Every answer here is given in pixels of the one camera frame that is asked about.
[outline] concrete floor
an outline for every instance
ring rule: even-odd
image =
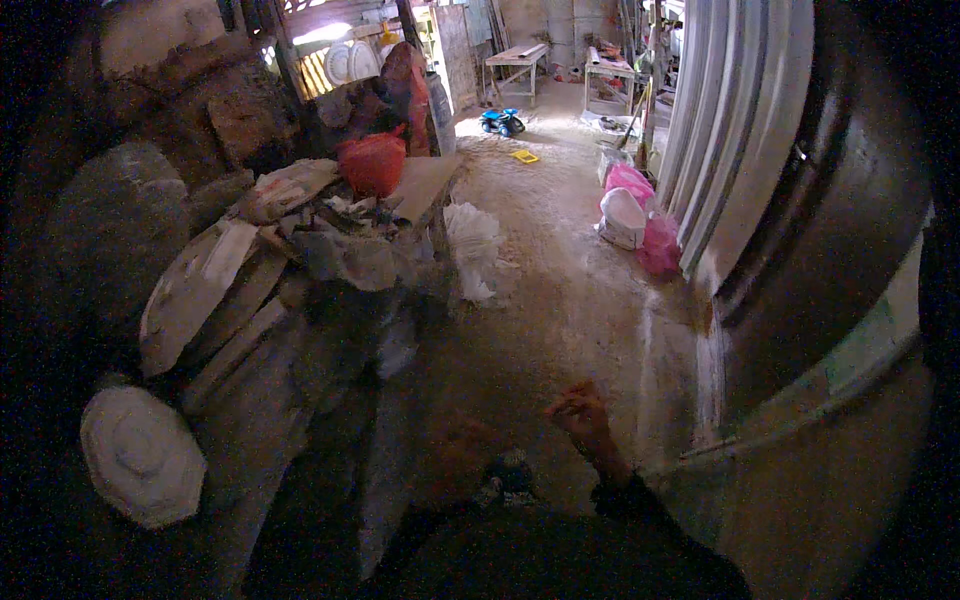
[[[683,363],[673,373],[692,372],[694,346],[684,325],[683,281],[654,281],[630,252],[593,230],[603,189],[597,134],[579,121],[583,88],[553,81],[540,88],[535,108],[516,100],[527,128],[516,139],[484,133],[476,119],[482,109],[456,125],[466,170],[454,202],[499,219],[506,236],[500,257],[517,267],[497,269],[490,282],[496,296],[465,306],[441,336],[424,343],[423,433],[429,441],[452,420],[480,420],[500,442],[528,451],[545,499],[583,513],[591,510],[595,475],[540,412],[563,387],[592,377],[609,391],[612,432],[630,460],[679,453],[689,445],[691,407],[681,404],[693,398],[692,378],[679,398],[644,393],[652,383],[644,368],[651,315],[681,328],[657,350]],[[520,149],[540,161],[509,156]]]

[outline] sack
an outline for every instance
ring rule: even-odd
[[[492,298],[495,292],[483,279],[496,264],[500,244],[504,241],[500,235],[500,222],[470,203],[445,206],[444,222],[453,260],[460,273],[464,299]]]
[[[609,192],[615,187],[624,187],[634,195],[640,208],[647,207],[647,201],[654,197],[654,186],[637,169],[625,162],[614,164],[607,175],[605,189]]]
[[[677,244],[677,222],[670,215],[654,215],[647,221],[643,243],[636,250],[636,259],[653,276],[680,272],[680,246]]]
[[[603,218],[594,226],[600,237],[625,250],[635,250],[643,242],[647,215],[630,190],[616,187],[600,201]]]

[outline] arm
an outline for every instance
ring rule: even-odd
[[[567,389],[545,415],[569,434],[600,475],[600,485],[590,495],[598,515],[617,520],[653,519],[679,532],[660,500],[620,454],[610,434],[605,402],[592,381]]]

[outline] blue toy car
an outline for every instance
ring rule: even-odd
[[[523,132],[523,123],[516,118],[516,108],[504,108],[503,112],[488,110],[480,115],[480,127],[487,133],[497,132],[504,137],[511,137]]]

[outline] pink plastic bag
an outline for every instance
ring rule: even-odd
[[[607,185],[604,191],[609,192],[615,187],[625,187],[636,198],[640,208],[647,207],[647,201],[654,197],[654,186],[643,177],[637,169],[626,162],[618,162],[610,168],[607,174]]]
[[[636,259],[652,276],[680,272],[680,246],[677,245],[677,222],[670,215],[654,215],[647,221],[643,243],[636,249]]]

